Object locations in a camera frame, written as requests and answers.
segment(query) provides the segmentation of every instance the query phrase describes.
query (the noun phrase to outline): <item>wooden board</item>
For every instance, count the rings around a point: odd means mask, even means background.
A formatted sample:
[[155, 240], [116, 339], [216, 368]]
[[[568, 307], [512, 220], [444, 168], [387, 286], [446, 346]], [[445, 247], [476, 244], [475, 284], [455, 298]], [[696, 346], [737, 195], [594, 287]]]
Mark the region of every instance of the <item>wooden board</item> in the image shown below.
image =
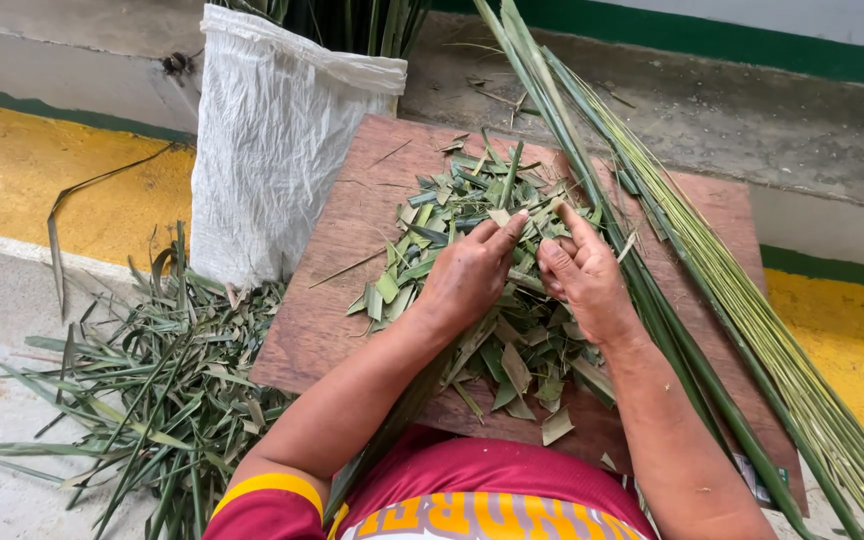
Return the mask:
[[[363, 118], [259, 352], [250, 376], [252, 381], [289, 392], [304, 392], [365, 342], [366, 338], [360, 336], [369, 325], [368, 317], [364, 314], [346, 317], [346, 308], [362, 292], [364, 284], [374, 281], [384, 268], [385, 238], [394, 239], [400, 234], [395, 227], [396, 204], [406, 204], [406, 197], [418, 192], [416, 175], [443, 171], [446, 156], [436, 149], [463, 133], [465, 131], [458, 129], [435, 128], [382, 116]], [[491, 143], [503, 149], [515, 145], [513, 141], [494, 138]], [[464, 151], [481, 155], [481, 136], [470, 135]], [[568, 163], [560, 151], [527, 144], [522, 163], [535, 161], [543, 163], [547, 175], [568, 176]], [[616, 200], [618, 189], [606, 163], [596, 159], [595, 167]], [[764, 291], [762, 260], [752, 223], [748, 188], [714, 178], [673, 174], [738, 263]], [[643, 220], [638, 204], [624, 193], [622, 197], [624, 200], [618, 204], [626, 209], [630, 227], [638, 225], [640, 240], [636, 249], [678, 317], [708, 356], [728, 393], [745, 413], [766, 451], [776, 465], [789, 471], [792, 494], [805, 510], [805, 488], [795, 447], [760, 396], [714, 314], [700, 305], [701, 295], [685, 270], [678, 268], [675, 257], [656, 239], [648, 222]], [[383, 250], [381, 256], [310, 288], [378, 250]], [[487, 411], [493, 396], [486, 383], [479, 381], [466, 387]], [[608, 453], [619, 472], [631, 474], [632, 461], [618, 411], [607, 410], [591, 393], [576, 391], [573, 384], [565, 388], [561, 402], [568, 404], [569, 416], [576, 428], [551, 448], [600, 467], [603, 466], [602, 455]], [[429, 403], [419, 422], [465, 436], [542, 444], [539, 426], [548, 412], [533, 398], [528, 401], [538, 423], [497, 411], [487, 414], [482, 424], [458, 394], [448, 389]]]

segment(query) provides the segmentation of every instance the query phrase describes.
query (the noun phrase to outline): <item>bundle of stems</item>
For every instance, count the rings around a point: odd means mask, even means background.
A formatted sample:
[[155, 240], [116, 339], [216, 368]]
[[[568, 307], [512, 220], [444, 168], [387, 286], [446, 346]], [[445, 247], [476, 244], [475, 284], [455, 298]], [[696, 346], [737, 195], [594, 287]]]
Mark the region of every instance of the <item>bundle of stems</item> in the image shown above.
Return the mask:
[[[613, 250], [621, 253], [626, 247], [626, 236], [610, 207], [607, 192], [595, 173], [583, 141], [571, 121], [570, 111], [546, 65], [546, 58], [522, 21], [515, 3], [503, 0], [502, 22], [499, 22], [485, 0], [474, 1], [568, 158], [589, 201], [595, 207], [603, 209], [602, 226], [606, 241]], [[635, 248], [628, 251], [622, 260], [621, 268], [639, 317], [655, 345], [662, 350], [676, 371], [693, 407], [723, 451], [731, 456], [706, 395], [735, 435], [763, 484], [768, 488], [773, 502], [789, 524], [803, 538], [814, 538], [806, 528], [798, 505], [779, 475], [777, 467], [762, 448], [762, 443], [722, 385], [708, 359], [679, 320], [675, 309], [659, 289]]]
[[406, 58], [432, 0], [207, 0], [267, 19], [330, 51]]
[[[186, 268], [182, 222], [176, 230], [172, 246], [150, 260], [151, 279], [133, 270], [138, 304], [98, 295], [65, 340], [26, 339], [61, 353], [59, 367], [34, 371], [0, 362], [4, 377], [56, 409], [34, 438], [68, 420], [87, 430], [72, 444], [0, 442], [0, 467], [68, 490], [66, 510], [85, 490], [114, 483], [94, 524], [96, 539], [138, 490], [158, 498], [145, 538], [200, 538], [239, 460], [295, 399], [247, 380], [284, 285], [234, 291], [195, 274]], [[90, 320], [105, 310], [105, 320]], [[110, 323], [117, 325], [103, 335]], [[63, 478], [13, 460], [37, 456], [89, 463]]]
[[593, 89], [543, 48], [546, 61], [589, 126], [615, 155], [618, 174], [654, 216], [709, 301], [785, 426], [848, 536], [862, 530], [838, 485], [864, 513], [864, 429], [689, 197]]

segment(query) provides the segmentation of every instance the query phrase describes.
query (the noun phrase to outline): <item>woven plastic bag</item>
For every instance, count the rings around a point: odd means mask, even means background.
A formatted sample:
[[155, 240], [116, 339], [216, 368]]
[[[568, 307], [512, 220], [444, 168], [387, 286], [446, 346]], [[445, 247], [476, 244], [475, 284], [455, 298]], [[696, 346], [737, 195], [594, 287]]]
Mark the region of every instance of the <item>woven plastic bag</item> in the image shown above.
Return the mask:
[[291, 275], [366, 113], [394, 116], [403, 59], [335, 53], [205, 5], [190, 258], [237, 287]]

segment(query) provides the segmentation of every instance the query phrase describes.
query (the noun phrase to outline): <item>pile of chopped leaves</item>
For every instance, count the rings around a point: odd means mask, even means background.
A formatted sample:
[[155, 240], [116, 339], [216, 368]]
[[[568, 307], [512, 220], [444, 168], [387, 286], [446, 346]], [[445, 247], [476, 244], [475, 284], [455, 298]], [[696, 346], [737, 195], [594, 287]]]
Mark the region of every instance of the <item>pile of chopped leaves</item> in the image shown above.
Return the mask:
[[[81, 320], [69, 325], [66, 340], [26, 339], [32, 347], [61, 353], [57, 369], [0, 362], [4, 377], [58, 411], [35, 438], [64, 421], [88, 430], [72, 444], [0, 443], [0, 458], [94, 459], [68, 478], [4, 459], [0, 466], [69, 489], [67, 509], [84, 490], [114, 483], [108, 507], [95, 522], [96, 538], [124, 498], [142, 489], [159, 500], [146, 521], [147, 539], [159, 538], [163, 527], [169, 538], [200, 538], [238, 461], [295, 398], [248, 381], [285, 286], [235, 291], [197, 275], [186, 268], [182, 222], [176, 230], [172, 246], [152, 262], [150, 277], [132, 268], [140, 303], [94, 295]], [[106, 309], [111, 321], [90, 321]], [[117, 327], [108, 334], [110, 322]]]
[[607, 407], [615, 405], [612, 386], [597, 367], [603, 362], [599, 350], [583, 337], [569, 305], [546, 295], [536, 264], [543, 238], [570, 236], [552, 211], [554, 199], [569, 199], [592, 224], [601, 212], [582, 207], [583, 199], [571, 196], [575, 184], [568, 178], [546, 181], [533, 172], [540, 162], [522, 164], [522, 142], [510, 147], [505, 158], [500, 153], [505, 150], [493, 148], [483, 131], [486, 150], [474, 156], [463, 152], [466, 137], [439, 149], [449, 153], [445, 172], [417, 177], [419, 193], [396, 210], [396, 225], [403, 233], [386, 242], [385, 271], [376, 282], [365, 284], [347, 314], [365, 312], [371, 318], [370, 333], [386, 328], [414, 302], [439, 252], [459, 234], [489, 218], [503, 226], [511, 215], [527, 209], [531, 219], [512, 253], [505, 290], [462, 337], [440, 383], [454, 387], [483, 422], [482, 405], [462, 383], [486, 378], [494, 394], [488, 405], [492, 411], [535, 420], [522, 399], [531, 393], [555, 413], [542, 424], [542, 441], [548, 445], [572, 429], [569, 411], [561, 403], [567, 381], [587, 387]]

